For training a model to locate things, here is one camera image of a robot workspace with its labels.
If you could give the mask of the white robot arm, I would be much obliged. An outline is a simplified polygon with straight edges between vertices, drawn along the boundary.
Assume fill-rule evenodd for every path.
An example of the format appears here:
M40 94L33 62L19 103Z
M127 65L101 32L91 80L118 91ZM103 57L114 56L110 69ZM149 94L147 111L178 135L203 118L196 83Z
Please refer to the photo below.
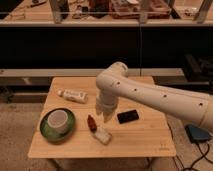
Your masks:
M115 62L96 77L96 113L108 122L119 97L133 100L213 133L213 95L133 81L128 67Z

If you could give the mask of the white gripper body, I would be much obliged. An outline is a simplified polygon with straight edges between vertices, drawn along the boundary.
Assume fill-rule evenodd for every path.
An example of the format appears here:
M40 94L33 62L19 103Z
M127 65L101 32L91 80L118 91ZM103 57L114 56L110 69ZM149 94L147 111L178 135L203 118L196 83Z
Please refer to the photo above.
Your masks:
M96 97L96 106L99 106L103 114L104 113L113 113L118 105L118 98L113 95L107 95L106 93L100 93Z

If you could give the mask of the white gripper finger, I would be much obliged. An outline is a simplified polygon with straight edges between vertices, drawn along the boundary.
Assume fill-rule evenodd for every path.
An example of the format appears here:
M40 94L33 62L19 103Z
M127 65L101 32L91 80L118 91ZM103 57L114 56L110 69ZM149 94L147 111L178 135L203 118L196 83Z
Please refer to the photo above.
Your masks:
M102 111L102 109L99 106L96 106L96 114L97 115L102 115L103 114L103 111Z
M104 113L103 117L104 117L104 123L110 121L110 119L112 118L113 113Z

